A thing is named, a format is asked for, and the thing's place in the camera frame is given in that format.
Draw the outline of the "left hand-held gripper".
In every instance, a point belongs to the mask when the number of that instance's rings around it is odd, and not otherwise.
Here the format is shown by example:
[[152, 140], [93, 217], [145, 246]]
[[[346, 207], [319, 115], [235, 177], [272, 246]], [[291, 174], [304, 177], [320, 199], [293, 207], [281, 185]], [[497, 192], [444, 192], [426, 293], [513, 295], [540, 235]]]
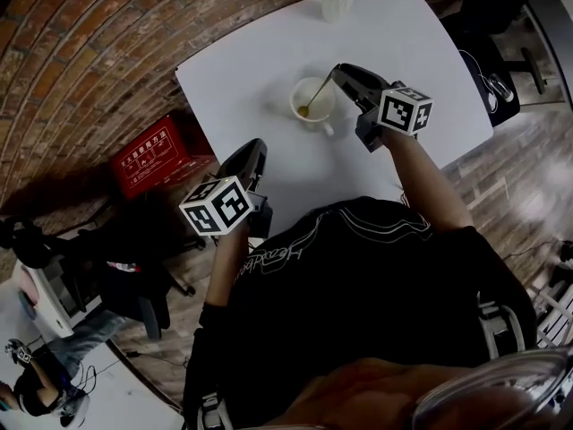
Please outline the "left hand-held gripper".
[[[225, 236], [246, 221], [251, 237], [269, 236], [273, 210], [268, 198], [256, 193], [267, 153], [262, 139], [248, 141], [225, 160], [215, 176], [196, 185], [179, 203], [197, 235]], [[243, 172], [229, 175], [224, 171]]]

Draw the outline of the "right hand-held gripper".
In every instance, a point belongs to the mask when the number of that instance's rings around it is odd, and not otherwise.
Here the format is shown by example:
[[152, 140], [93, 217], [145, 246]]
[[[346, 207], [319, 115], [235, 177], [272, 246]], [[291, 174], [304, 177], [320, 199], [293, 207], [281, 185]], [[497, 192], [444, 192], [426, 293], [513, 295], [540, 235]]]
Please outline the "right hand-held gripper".
[[429, 122], [434, 100], [401, 82], [390, 84], [377, 73], [341, 63], [331, 71], [333, 82], [363, 111], [355, 134], [373, 153], [382, 146], [382, 133], [394, 130], [416, 136]]

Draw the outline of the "white mug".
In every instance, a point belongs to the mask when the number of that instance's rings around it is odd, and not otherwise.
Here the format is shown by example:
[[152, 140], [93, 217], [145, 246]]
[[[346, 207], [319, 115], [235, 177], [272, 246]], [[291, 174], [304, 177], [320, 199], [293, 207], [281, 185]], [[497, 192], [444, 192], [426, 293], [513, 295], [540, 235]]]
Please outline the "white mug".
[[321, 94], [310, 105], [308, 117], [301, 117], [297, 114], [297, 109], [308, 102], [324, 80], [325, 79], [317, 77], [306, 77], [300, 80], [290, 96], [290, 107], [295, 117], [301, 121], [308, 130], [314, 132], [322, 131], [328, 137], [332, 137], [335, 132], [329, 122], [329, 118], [336, 107], [336, 94], [331, 78]]

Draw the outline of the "gold spoon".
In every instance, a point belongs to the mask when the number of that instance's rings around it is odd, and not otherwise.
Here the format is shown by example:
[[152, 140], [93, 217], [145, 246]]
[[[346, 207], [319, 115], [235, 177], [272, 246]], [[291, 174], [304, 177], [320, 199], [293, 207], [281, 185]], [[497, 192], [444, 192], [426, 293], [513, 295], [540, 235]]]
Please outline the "gold spoon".
[[331, 74], [329, 73], [325, 80], [322, 82], [321, 86], [319, 87], [319, 89], [317, 89], [317, 91], [313, 94], [313, 96], [308, 100], [308, 102], [305, 105], [301, 105], [298, 109], [297, 109], [297, 114], [301, 117], [308, 117], [309, 115], [309, 110], [310, 110], [310, 105], [317, 99], [317, 97], [321, 94], [322, 90], [325, 88], [325, 86], [329, 83], [331, 78]]

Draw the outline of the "person's right forearm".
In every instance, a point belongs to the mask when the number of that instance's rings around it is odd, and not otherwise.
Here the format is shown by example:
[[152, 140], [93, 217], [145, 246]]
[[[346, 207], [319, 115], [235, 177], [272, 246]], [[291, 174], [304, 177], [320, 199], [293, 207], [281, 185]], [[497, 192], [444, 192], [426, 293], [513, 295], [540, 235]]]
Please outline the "person's right forearm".
[[440, 232], [474, 225], [454, 186], [414, 137], [388, 129], [381, 140], [389, 150], [411, 208]]

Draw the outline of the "person's left forearm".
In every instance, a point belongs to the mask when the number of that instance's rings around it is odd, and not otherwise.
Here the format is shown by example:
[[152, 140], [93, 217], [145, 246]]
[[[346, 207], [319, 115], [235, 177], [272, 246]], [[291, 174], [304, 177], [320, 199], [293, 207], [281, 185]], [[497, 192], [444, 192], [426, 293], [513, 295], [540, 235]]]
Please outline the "person's left forearm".
[[235, 279], [249, 253], [249, 232], [248, 222], [244, 220], [218, 239], [205, 298], [207, 304], [227, 305]]

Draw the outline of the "white square table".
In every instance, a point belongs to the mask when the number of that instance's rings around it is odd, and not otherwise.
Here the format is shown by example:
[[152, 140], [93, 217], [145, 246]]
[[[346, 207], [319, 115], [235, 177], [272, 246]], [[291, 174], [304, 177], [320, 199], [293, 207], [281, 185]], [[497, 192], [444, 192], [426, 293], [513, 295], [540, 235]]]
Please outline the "white square table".
[[321, 0], [261, 17], [187, 59], [176, 77], [219, 160], [251, 139], [265, 141], [258, 190], [273, 210], [272, 234], [334, 202], [401, 195], [387, 150], [368, 151], [355, 135], [359, 109], [345, 94], [337, 94], [329, 118], [333, 135], [311, 131], [295, 117], [290, 98], [296, 84], [324, 78], [340, 63], [432, 98], [418, 140], [439, 167], [492, 137], [466, 64], [424, 0], [354, 0], [333, 23], [323, 19]]

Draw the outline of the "red fire extinguisher box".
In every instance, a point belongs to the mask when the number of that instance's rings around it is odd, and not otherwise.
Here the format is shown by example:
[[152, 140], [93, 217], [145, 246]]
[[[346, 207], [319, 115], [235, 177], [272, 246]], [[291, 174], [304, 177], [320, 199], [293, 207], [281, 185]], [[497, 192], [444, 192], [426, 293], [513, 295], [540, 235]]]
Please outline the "red fire extinguisher box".
[[111, 158], [110, 168], [124, 198], [132, 199], [177, 184], [215, 160], [196, 117], [176, 110], [126, 144]]

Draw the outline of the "black office chair with headrest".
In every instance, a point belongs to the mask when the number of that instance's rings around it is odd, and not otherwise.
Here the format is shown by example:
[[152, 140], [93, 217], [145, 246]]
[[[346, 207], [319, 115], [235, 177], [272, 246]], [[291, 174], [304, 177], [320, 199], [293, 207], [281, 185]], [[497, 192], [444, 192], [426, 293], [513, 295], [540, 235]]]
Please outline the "black office chair with headrest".
[[457, 12], [440, 19], [474, 80], [493, 127], [519, 113], [562, 110], [572, 113], [566, 107], [560, 110], [547, 106], [529, 107], [547, 102], [522, 104], [511, 74], [530, 74], [541, 95], [545, 93], [547, 79], [542, 76], [531, 50], [522, 47], [520, 59], [505, 60], [492, 40], [493, 35], [504, 33], [522, 12], [526, 12], [528, 1], [462, 0]]

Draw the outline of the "person's black printed t-shirt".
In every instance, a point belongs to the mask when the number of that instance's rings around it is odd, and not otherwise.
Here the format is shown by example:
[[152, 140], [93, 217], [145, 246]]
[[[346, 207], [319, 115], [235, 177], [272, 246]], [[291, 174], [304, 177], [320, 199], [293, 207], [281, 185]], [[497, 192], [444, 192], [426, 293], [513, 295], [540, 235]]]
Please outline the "person's black printed t-shirt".
[[361, 359], [484, 364], [478, 292], [511, 308], [535, 346], [525, 288], [474, 227], [440, 232], [370, 197], [310, 211], [247, 255], [226, 306], [204, 305], [186, 424], [196, 428], [202, 397], [216, 391], [235, 427], [260, 426], [312, 379]]

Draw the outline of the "office desk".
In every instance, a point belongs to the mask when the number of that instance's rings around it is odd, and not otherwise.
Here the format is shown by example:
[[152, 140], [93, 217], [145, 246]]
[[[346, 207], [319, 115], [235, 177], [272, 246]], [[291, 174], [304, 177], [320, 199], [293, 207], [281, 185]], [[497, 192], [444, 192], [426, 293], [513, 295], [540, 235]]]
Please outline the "office desk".
[[562, 102], [531, 104], [573, 113], [573, 19], [561, 0], [529, 0], [525, 9], [555, 68]]

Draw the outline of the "white desk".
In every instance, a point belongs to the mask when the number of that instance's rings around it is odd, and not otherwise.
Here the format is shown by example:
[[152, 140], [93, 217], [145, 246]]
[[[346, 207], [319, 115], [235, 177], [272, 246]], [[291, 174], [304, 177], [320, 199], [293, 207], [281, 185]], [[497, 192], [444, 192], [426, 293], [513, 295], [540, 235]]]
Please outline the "white desk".
[[[25, 313], [18, 298], [21, 270], [13, 268], [0, 283], [0, 381], [14, 385], [22, 369], [4, 353], [4, 345], [16, 338], [39, 348], [54, 338], [41, 321]], [[83, 361], [97, 372], [86, 389], [91, 391], [90, 407], [79, 430], [181, 430], [183, 418], [157, 398], [118, 360], [115, 353], [101, 345]]]

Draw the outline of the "white metal rack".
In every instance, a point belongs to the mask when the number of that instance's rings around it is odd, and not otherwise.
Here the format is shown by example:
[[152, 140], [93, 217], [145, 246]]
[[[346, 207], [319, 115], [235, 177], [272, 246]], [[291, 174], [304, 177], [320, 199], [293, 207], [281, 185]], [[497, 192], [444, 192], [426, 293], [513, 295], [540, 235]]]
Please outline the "white metal rack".
[[537, 321], [537, 347], [573, 344], [573, 285], [558, 283], [533, 288]]

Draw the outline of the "shiny grey headset rim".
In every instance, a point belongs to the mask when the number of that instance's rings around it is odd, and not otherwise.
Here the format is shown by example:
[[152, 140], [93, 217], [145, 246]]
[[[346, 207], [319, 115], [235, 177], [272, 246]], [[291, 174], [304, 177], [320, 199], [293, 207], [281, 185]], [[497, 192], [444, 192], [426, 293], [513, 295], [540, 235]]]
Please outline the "shiny grey headset rim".
[[573, 346], [501, 357], [416, 404], [408, 430], [573, 430]]

